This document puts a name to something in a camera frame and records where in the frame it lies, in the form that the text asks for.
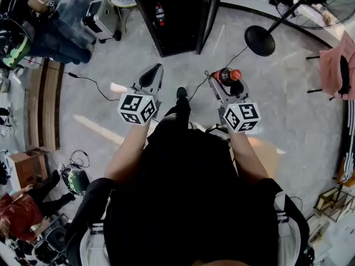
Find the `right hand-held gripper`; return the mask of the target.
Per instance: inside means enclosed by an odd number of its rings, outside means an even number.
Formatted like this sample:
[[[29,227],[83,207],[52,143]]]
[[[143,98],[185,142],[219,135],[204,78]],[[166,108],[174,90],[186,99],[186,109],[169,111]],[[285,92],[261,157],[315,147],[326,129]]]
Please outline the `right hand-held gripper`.
[[[213,77],[208,82],[217,100],[220,101],[220,122],[234,133],[253,130],[261,121],[257,103],[249,97],[249,88],[243,79],[233,81],[228,96],[224,87]]]

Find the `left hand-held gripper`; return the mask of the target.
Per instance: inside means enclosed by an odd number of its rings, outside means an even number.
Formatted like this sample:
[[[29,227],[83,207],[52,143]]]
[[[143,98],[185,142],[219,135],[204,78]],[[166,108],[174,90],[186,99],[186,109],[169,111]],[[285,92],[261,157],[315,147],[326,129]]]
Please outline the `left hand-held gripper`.
[[[164,67],[157,63],[142,74],[139,85],[117,85],[117,92],[121,93],[117,111],[125,123],[146,126],[158,114],[163,76]]]

